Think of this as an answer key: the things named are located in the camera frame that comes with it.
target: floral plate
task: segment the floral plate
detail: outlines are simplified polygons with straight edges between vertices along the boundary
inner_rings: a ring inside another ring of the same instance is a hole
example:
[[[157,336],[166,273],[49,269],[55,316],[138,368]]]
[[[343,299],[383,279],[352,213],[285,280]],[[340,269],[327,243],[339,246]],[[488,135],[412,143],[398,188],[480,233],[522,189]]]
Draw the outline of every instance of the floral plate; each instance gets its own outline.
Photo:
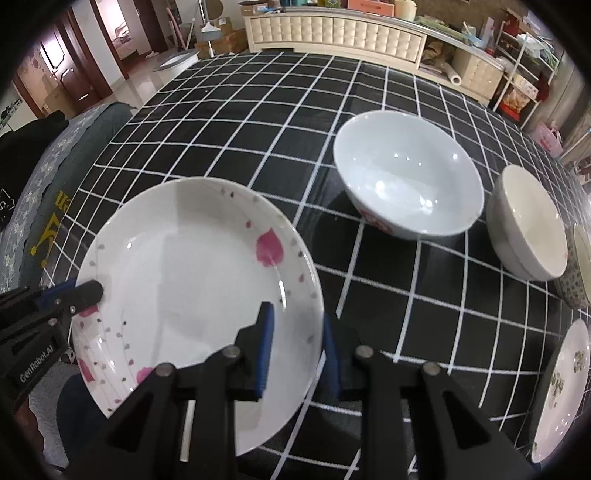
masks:
[[[200,363],[233,343],[263,300],[275,306],[267,390],[236,405],[236,453],[268,440],[299,408],[322,348],[320,281],[289,220],[252,190],[191,178],[142,192],[92,242],[78,283],[91,278],[105,294],[74,317],[72,339],[106,416],[159,363]]]
[[[582,320],[573,322],[544,373],[532,411],[531,460],[550,455],[573,423],[589,376],[589,333]]]

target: cream bowl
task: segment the cream bowl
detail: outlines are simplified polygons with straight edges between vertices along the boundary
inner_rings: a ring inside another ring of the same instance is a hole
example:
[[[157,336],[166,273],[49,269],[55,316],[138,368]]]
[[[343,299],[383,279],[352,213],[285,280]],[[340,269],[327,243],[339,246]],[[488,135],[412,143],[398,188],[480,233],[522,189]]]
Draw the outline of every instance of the cream bowl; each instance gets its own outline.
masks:
[[[580,225],[566,229],[569,258],[566,270],[554,282],[558,295],[572,308],[591,305],[591,245],[589,236]]]
[[[542,184],[524,168],[509,165],[497,178],[489,201],[487,214],[495,214],[493,222],[487,222],[489,234],[507,270],[524,280],[561,276],[567,262],[564,226]],[[506,245],[499,242],[500,236]],[[512,258],[507,256],[507,245],[514,253]]]
[[[417,116],[362,113],[339,130],[334,157],[357,210],[391,235],[457,235],[482,213],[482,181],[468,154]]]

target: patterned bowl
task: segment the patterned bowl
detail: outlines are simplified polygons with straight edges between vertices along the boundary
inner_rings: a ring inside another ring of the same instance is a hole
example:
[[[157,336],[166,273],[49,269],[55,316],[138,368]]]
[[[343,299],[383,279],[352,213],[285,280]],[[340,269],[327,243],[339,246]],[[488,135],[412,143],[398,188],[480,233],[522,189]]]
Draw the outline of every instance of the patterned bowl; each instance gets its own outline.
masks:
[[[591,305],[591,245],[589,236],[580,225],[565,230],[569,256],[566,270],[554,284],[559,296],[572,308]]]

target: wooden door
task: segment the wooden door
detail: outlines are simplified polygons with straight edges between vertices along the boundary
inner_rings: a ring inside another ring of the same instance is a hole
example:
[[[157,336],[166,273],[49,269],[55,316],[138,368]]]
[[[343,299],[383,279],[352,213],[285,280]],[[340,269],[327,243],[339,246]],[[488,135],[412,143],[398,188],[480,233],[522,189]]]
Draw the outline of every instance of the wooden door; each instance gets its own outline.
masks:
[[[134,0],[134,5],[152,50],[157,52],[167,51],[168,45],[166,45],[166,39],[160,28],[152,0]]]
[[[40,37],[39,43],[47,66],[70,96],[77,113],[84,112],[100,101],[86,73],[75,64],[68,52],[56,25]]]

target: table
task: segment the table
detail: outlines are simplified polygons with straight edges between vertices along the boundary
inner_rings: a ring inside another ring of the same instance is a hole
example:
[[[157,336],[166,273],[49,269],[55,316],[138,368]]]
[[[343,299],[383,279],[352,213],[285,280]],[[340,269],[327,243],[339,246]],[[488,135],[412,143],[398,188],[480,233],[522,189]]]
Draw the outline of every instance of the table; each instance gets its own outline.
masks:
[[[44,283],[77,276],[98,230],[145,189],[186,176],[237,181],[297,227],[327,310],[395,361],[440,362],[527,454],[540,373],[573,319],[588,321],[589,312],[568,308],[552,283],[526,283],[504,271],[484,214],[464,234],[421,242],[362,221],[343,192],[332,145],[346,120],[374,109],[420,115],[455,137],[473,158],[487,199],[505,165],[521,165],[546,187],[565,225],[589,229],[589,203],[576,179],[497,114],[364,61],[266,51],[198,62],[122,128],[72,200]],[[244,472],[264,479],[359,476],[360,405],[336,404],[318,380],[279,433],[240,457]],[[410,422],[404,427],[414,476]]]

